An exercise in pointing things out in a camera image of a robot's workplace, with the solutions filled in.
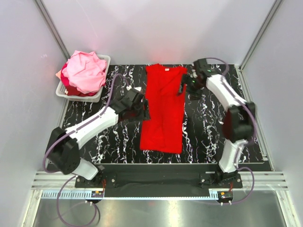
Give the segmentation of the red t-shirt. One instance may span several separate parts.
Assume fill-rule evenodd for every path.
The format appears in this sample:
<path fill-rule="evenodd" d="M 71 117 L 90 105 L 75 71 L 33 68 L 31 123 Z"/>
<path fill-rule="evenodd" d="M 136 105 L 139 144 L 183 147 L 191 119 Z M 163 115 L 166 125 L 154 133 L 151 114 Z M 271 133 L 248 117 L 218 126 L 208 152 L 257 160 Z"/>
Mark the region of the red t-shirt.
<path fill-rule="evenodd" d="M 155 64 L 147 66 L 146 73 L 150 120 L 142 122 L 140 149 L 180 154 L 185 93 L 178 92 L 187 69 Z"/>

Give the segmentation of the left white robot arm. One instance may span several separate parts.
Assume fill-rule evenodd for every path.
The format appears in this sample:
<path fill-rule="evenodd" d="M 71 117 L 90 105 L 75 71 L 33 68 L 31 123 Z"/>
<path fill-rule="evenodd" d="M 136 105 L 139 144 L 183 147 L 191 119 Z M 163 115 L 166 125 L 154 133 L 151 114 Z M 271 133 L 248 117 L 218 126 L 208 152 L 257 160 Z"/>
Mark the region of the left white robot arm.
<path fill-rule="evenodd" d="M 141 87 L 129 87 L 120 99 L 110 101 L 99 112 L 81 123 L 62 129 L 55 128 L 50 136 L 47 158 L 64 175 L 77 175 L 91 187 L 98 187 L 103 177 L 103 170 L 80 156 L 80 149 L 102 131 L 129 121 L 150 119 L 148 101 Z"/>

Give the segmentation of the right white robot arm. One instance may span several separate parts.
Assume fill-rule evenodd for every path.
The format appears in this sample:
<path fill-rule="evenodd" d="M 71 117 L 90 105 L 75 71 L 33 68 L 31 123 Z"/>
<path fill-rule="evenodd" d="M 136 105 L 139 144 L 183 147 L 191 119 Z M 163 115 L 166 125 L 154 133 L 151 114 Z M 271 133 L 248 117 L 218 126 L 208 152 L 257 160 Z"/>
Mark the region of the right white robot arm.
<path fill-rule="evenodd" d="M 211 91 L 225 110 L 222 131 L 225 138 L 222 157 L 216 171 L 202 179 L 201 186 L 226 187 L 238 180 L 239 159 L 245 146 L 254 142 L 256 137 L 256 105 L 238 95 L 229 85 L 225 71 L 220 72 L 207 63 L 207 58 L 193 62 L 191 74 L 184 74 L 178 95 L 188 93 L 191 100 L 202 97 L 203 88 Z"/>

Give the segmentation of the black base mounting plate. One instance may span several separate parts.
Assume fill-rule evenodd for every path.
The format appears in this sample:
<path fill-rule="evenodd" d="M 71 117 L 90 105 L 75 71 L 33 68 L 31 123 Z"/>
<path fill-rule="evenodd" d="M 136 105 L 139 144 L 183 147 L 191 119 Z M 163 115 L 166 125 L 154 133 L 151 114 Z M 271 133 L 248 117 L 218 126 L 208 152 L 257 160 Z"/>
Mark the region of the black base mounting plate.
<path fill-rule="evenodd" d="M 105 198 L 155 199 L 189 198 L 209 195 L 209 190 L 243 188 L 239 174 L 221 180 L 216 164 L 103 164 L 100 180 L 90 183 L 80 177 L 76 188 L 100 189 L 105 186 Z"/>

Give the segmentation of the pink t-shirt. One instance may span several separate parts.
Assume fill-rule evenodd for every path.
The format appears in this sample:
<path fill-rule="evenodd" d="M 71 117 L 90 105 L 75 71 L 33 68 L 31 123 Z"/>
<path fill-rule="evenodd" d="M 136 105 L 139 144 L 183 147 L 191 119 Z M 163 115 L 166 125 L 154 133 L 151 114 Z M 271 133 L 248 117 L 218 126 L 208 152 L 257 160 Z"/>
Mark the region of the pink t-shirt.
<path fill-rule="evenodd" d="M 98 92 L 105 85 L 107 62 L 95 52 L 75 51 L 66 63 L 63 74 L 69 79 L 69 84 L 80 92 Z"/>

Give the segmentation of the white plastic laundry basket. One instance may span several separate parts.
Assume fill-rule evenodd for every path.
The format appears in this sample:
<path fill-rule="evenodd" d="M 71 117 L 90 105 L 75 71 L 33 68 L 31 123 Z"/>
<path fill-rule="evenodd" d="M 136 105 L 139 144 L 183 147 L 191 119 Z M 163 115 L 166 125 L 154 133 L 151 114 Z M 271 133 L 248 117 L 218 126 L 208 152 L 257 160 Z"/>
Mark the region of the white plastic laundry basket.
<path fill-rule="evenodd" d="M 97 54 L 97 56 L 101 60 L 105 60 L 107 62 L 107 67 L 105 69 L 105 74 L 106 74 L 105 78 L 107 78 L 107 73 L 108 73 L 110 62 L 111 62 L 111 57 L 108 55 L 102 55 L 102 54 Z M 61 81 L 59 81 L 59 84 L 57 86 L 55 93 L 58 97 L 66 98 L 69 101 L 97 103 L 97 102 L 99 102 L 99 100 L 101 98 L 102 90 L 103 90 L 103 87 L 101 87 L 100 90 L 94 96 L 85 96 L 85 97 L 68 96 L 65 93 L 66 88 L 65 88 L 64 84 Z"/>

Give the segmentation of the peach garment in basket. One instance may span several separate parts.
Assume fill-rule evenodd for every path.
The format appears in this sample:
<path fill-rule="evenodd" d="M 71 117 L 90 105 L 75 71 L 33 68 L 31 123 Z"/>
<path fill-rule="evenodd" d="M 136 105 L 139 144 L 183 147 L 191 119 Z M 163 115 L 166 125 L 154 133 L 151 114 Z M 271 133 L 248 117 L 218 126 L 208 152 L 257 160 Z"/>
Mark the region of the peach garment in basket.
<path fill-rule="evenodd" d="M 55 74 L 55 76 L 56 76 L 57 78 L 61 79 L 61 71 L 57 72 L 57 73 Z"/>

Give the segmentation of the aluminium frame rail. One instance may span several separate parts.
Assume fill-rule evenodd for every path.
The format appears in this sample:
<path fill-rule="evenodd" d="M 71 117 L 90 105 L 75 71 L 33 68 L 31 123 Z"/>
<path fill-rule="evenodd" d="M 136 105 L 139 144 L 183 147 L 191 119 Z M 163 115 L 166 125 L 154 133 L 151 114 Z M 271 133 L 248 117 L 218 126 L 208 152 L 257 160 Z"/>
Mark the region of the aluminium frame rail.
<path fill-rule="evenodd" d="M 34 177 L 31 190 L 58 190 L 68 179 L 74 175 L 61 173 L 46 173 L 38 171 Z M 254 185 L 254 190 L 287 191 L 288 185 L 281 172 L 253 172 L 241 171 L 241 182 L 244 190 Z"/>

